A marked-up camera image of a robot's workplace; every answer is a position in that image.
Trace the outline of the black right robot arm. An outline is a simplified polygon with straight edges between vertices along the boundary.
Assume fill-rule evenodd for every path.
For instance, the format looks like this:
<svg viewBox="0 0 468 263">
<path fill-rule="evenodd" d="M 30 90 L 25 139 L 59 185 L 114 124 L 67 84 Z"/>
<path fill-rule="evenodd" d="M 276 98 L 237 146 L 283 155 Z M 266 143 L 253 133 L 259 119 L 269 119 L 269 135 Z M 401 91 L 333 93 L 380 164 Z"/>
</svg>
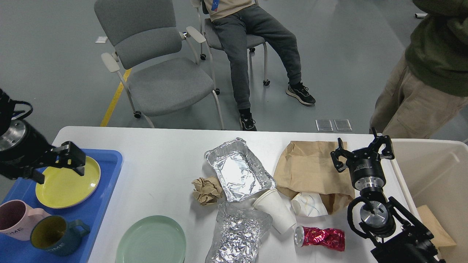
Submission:
<svg viewBox="0 0 468 263">
<path fill-rule="evenodd" d="M 359 196 L 350 202 L 347 221 L 351 230 L 375 246 L 371 254 L 379 263 L 443 263 L 431 242 L 433 233 L 394 197 L 386 198 L 382 159 L 393 160 L 390 136 L 372 129 L 374 139 L 366 147 L 346 150 L 341 138 L 331 152 L 334 168 L 348 169 Z"/>
</svg>

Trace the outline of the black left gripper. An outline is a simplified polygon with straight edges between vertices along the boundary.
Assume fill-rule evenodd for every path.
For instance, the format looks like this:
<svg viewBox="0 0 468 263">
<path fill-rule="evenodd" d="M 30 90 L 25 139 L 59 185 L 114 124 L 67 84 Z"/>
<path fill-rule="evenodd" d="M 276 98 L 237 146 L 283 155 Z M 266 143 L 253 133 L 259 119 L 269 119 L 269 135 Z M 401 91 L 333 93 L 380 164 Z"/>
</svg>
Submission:
<svg viewBox="0 0 468 263">
<path fill-rule="evenodd" d="M 86 154 L 71 141 L 54 148 L 27 121 L 14 120 L 1 136 L 0 163 L 0 173 L 7 179 L 24 178 L 43 184 L 45 176 L 37 168 L 68 168 L 83 176 Z"/>
</svg>

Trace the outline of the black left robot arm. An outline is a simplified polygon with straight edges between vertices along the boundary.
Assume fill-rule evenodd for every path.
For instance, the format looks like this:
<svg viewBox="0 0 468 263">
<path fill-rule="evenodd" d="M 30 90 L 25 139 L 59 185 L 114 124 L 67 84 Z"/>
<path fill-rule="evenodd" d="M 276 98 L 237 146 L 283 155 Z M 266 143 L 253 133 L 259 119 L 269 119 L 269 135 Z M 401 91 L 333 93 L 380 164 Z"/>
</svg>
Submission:
<svg viewBox="0 0 468 263">
<path fill-rule="evenodd" d="M 86 154 L 73 142 L 59 147 L 47 139 L 25 118 L 33 111 L 30 103 L 13 100 L 3 90 L 0 97 L 0 173 L 7 179 L 31 179 L 43 184 L 43 167 L 68 168 L 84 175 Z"/>
</svg>

